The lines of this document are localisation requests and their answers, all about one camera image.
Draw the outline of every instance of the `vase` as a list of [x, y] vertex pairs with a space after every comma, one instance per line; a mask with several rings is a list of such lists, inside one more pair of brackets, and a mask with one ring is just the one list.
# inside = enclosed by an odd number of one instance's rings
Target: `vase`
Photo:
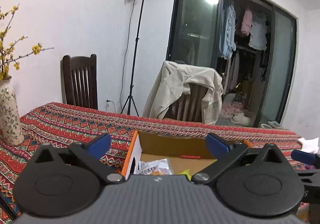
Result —
[[10, 79], [0, 82], [0, 126], [4, 141], [10, 146], [17, 146], [24, 140], [19, 117], [16, 95]]

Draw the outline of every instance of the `light stand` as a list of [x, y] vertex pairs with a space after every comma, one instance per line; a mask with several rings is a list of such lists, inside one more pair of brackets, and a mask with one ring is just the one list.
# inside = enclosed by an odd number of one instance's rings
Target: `light stand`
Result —
[[140, 17], [139, 17], [139, 23], [138, 23], [138, 30], [137, 30], [137, 37], [136, 37], [136, 45], [135, 45], [135, 47], [134, 47], [133, 64], [132, 64], [132, 74], [131, 74], [131, 84], [130, 84], [130, 93], [129, 93], [129, 96], [128, 96], [126, 102], [124, 103], [124, 106], [123, 106], [123, 108], [122, 108], [122, 110], [121, 110], [121, 114], [123, 113], [123, 110], [124, 110], [126, 104], [127, 104], [128, 101], [129, 101], [127, 114], [130, 115], [131, 100], [132, 100], [132, 103], [133, 103], [133, 105], [134, 105], [134, 108], [136, 109], [137, 115], [139, 116], [138, 110], [137, 110], [137, 107], [136, 107], [136, 104], [134, 103], [134, 100], [133, 100], [132, 89], [133, 89], [133, 74], [134, 74], [134, 66], [135, 66], [135, 63], [136, 63], [136, 55], [137, 55], [137, 47], [138, 47], [138, 40], [139, 40], [139, 30], [140, 30], [140, 23], [141, 23], [143, 3], [144, 3], [144, 0], [142, 0], [142, 4], [141, 4]]

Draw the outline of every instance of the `chair backrest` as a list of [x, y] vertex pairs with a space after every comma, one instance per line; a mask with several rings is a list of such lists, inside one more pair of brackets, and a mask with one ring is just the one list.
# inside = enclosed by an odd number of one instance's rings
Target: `chair backrest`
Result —
[[182, 95], [176, 102], [170, 105], [165, 118], [171, 118], [188, 122], [201, 122], [201, 100], [206, 95], [206, 87], [190, 84], [190, 95]]
[[97, 56], [62, 59], [67, 104], [98, 109]]

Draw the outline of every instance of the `white logo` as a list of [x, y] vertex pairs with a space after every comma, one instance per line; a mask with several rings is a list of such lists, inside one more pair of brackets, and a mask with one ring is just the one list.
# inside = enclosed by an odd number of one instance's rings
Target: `white logo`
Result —
[[162, 178], [161, 178], [161, 177], [158, 177], [158, 178], [154, 179], [154, 181], [156, 181], [156, 182], [161, 182], [161, 181], [162, 181]]

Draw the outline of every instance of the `table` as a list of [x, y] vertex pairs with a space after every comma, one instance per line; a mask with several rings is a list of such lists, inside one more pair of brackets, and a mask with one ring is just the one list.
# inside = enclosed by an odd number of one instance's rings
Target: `table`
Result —
[[[0, 192], [18, 214], [19, 209], [12, 197], [14, 182], [43, 142], [49, 142], [54, 147], [67, 147], [73, 142], [89, 142], [102, 133], [109, 133], [111, 148], [101, 161], [121, 172], [134, 130], [193, 138], [205, 138], [207, 133], [214, 132], [226, 140], [245, 139], [252, 147], [275, 143], [292, 166], [304, 168], [302, 163], [291, 160], [291, 151], [300, 149], [301, 145], [297, 142], [299, 136], [287, 130], [208, 126], [194, 122], [141, 118], [55, 102], [30, 111], [21, 117], [21, 123], [25, 136], [22, 144], [10, 147], [0, 141]], [[10, 218], [0, 210], [0, 223], [9, 222]]]

